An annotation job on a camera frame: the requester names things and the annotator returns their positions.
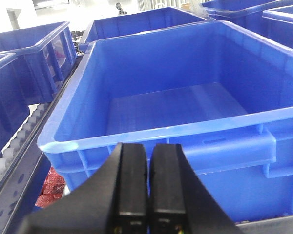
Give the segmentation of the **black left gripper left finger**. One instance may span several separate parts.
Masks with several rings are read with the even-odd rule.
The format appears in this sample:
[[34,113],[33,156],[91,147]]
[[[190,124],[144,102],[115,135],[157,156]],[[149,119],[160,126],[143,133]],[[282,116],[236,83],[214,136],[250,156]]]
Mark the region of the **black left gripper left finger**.
[[146,234],[147,156],[118,143],[103,165],[69,195],[27,215],[20,234]]

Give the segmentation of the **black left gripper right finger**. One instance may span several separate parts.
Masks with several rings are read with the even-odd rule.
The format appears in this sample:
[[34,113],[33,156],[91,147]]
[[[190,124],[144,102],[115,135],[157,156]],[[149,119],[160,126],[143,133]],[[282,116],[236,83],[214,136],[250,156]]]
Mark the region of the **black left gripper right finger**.
[[241,234],[190,166],[180,144],[157,144],[150,160],[152,234]]

